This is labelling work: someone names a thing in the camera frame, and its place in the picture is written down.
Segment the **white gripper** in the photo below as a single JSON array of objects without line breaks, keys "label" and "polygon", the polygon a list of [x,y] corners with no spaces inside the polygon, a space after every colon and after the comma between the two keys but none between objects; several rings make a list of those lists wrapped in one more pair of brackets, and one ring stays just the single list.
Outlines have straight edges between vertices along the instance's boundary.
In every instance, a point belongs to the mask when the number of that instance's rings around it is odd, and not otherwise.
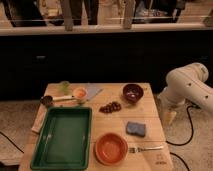
[{"label": "white gripper", "polygon": [[160,93],[158,99],[161,101],[163,109],[167,110],[165,112],[165,124],[170,125],[177,114],[174,110],[185,104],[185,98],[178,94]]}]

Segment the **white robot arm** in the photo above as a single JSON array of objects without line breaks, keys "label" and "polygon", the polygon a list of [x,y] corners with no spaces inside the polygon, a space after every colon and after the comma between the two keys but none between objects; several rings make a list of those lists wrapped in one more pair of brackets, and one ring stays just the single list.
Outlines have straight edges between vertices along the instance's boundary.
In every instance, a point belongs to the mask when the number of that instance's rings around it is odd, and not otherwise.
[{"label": "white robot arm", "polygon": [[213,88],[205,84],[208,69],[202,63],[191,63],[169,71],[167,86],[158,95],[162,105],[161,122],[169,125],[176,116],[175,109],[189,100],[209,114],[213,114]]}]

